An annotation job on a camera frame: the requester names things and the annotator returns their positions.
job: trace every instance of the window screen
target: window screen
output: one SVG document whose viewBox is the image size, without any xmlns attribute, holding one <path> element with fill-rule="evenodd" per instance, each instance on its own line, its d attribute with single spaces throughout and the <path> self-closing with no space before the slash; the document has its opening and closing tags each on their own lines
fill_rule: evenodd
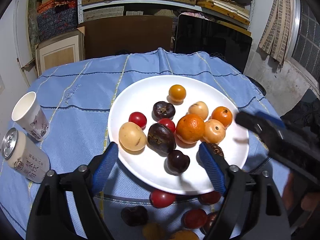
<svg viewBox="0 0 320 240">
<path fill-rule="evenodd" d="M 305 0 L 301 0 L 300 26 L 292 57 L 313 77 L 320 77 L 320 26 Z"/>
</svg>

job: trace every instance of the oval plate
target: oval plate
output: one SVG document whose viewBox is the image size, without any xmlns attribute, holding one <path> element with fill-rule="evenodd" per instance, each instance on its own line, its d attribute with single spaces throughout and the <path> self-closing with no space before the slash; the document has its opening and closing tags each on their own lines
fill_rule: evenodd
<svg viewBox="0 0 320 240">
<path fill-rule="evenodd" d="M 197 161 L 196 153 L 200 141 L 190 147 L 182 142 L 177 143 L 177 150 L 181 150 L 190 157 L 190 166 L 180 176 L 170 175 L 165 171 L 165 156 L 151 150 L 148 145 L 139 152 L 129 152 L 119 144 L 119 129 L 128 122 L 132 112 L 141 112 L 147 118 L 144 133 L 148 135 L 149 127 L 156 123 L 152 118 L 152 107 L 158 101 L 166 101 L 169 88 L 179 84 L 185 87 L 187 96 L 181 105 L 175 105 L 175 124 L 187 112 L 189 106 L 197 101 L 203 101 L 209 108 L 209 115 L 218 106 L 229 108 L 233 117 L 238 113 L 235 105 L 215 88 L 196 79 L 161 75 L 139 80 L 120 93 L 114 101 L 108 118 L 110 141 L 119 145 L 119 159 L 124 166 L 137 178 L 160 190 L 180 195 L 198 195 L 213 191 L 212 184 L 203 167 Z M 247 129 L 232 122 L 228 127 L 225 139 L 219 144 L 229 165 L 242 168 L 247 160 L 249 151 L 249 134 Z"/>
</svg>

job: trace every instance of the blue tablecloth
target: blue tablecloth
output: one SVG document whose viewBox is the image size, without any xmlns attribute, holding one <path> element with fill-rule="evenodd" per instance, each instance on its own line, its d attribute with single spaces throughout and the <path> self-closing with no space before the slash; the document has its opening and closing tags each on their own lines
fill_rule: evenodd
<svg viewBox="0 0 320 240">
<path fill-rule="evenodd" d="M 191 55 L 168 53 L 163 49 L 145 53 L 90 59 L 47 70 L 29 88 L 51 123 L 51 132 L 37 143 L 50 159 L 57 173 L 70 172 L 101 154 L 109 144 L 108 113 L 117 95 L 132 83 L 155 75 L 182 75 L 198 79 L 225 94 L 239 110 L 266 112 L 278 117 L 276 111 L 245 76 L 219 58 L 205 52 Z M 9 127 L 21 128 L 11 122 Z M 244 169 L 259 165 L 267 149 L 256 135 L 249 133 L 250 147 Z M 15 172 L 0 157 L 0 206 L 18 233 L 25 238 L 28 217 L 39 184 Z M 275 161 L 268 163 L 275 183 L 282 194 L 288 169 Z M 103 194 L 95 197 L 104 220 L 115 240 L 142 240 L 141 227 L 124 224 L 120 211 L 125 206 L 144 205 L 150 221 L 160 223 L 171 234 L 181 229 L 181 217 L 191 208 L 201 207 L 196 197 L 178 199 L 173 205 L 155 209 L 149 195 L 152 188 L 139 181 L 120 163 L 114 166 Z M 68 204 L 76 232 L 85 237 L 72 193 Z M 207 212 L 219 208 L 202 207 Z M 195 231 L 202 239 L 203 234 Z"/>
</svg>

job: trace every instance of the white paper cup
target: white paper cup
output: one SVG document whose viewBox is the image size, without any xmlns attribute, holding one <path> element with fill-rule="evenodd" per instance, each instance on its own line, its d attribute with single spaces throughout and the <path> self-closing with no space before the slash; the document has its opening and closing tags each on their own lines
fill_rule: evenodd
<svg viewBox="0 0 320 240">
<path fill-rule="evenodd" d="M 33 91 L 20 98 L 12 111 L 11 118 L 38 141 L 43 141 L 50 132 L 50 124 Z"/>
</svg>

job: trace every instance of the striped curtain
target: striped curtain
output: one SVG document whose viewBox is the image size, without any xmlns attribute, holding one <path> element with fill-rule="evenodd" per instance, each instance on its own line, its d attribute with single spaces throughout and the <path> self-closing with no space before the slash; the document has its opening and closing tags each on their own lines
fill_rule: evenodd
<svg viewBox="0 0 320 240">
<path fill-rule="evenodd" d="M 259 47 L 283 64 L 290 29 L 291 0 L 273 0 Z"/>
</svg>

